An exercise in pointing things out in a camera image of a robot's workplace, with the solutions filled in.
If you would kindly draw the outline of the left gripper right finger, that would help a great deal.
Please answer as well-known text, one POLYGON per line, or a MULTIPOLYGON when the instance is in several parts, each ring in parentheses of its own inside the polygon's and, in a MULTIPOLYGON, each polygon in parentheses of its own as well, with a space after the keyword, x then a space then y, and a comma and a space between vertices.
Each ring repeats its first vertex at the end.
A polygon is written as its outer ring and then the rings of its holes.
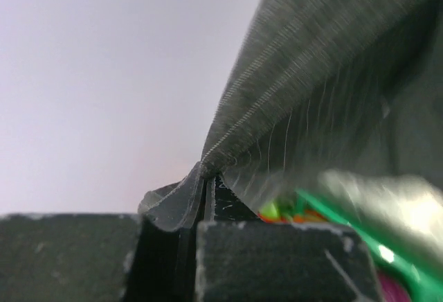
POLYGON ((197 227, 197 301, 381 301, 358 234, 331 223, 261 221, 221 181, 206 182, 197 227))

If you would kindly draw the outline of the black pinstriped shirt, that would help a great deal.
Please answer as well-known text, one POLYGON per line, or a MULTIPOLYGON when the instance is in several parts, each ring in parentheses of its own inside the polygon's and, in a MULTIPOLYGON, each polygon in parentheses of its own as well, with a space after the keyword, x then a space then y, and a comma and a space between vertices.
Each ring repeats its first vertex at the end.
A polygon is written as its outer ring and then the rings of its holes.
POLYGON ((251 209, 324 170, 442 185, 442 0, 261 0, 200 161, 251 209))

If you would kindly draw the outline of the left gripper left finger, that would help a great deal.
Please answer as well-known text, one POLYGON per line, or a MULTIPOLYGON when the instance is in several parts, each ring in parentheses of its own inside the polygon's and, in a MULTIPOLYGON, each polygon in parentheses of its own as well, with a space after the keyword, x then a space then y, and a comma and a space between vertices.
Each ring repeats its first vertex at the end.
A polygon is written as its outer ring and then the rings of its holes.
POLYGON ((1 217, 2 301, 191 301, 206 184, 194 167, 137 214, 1 217))

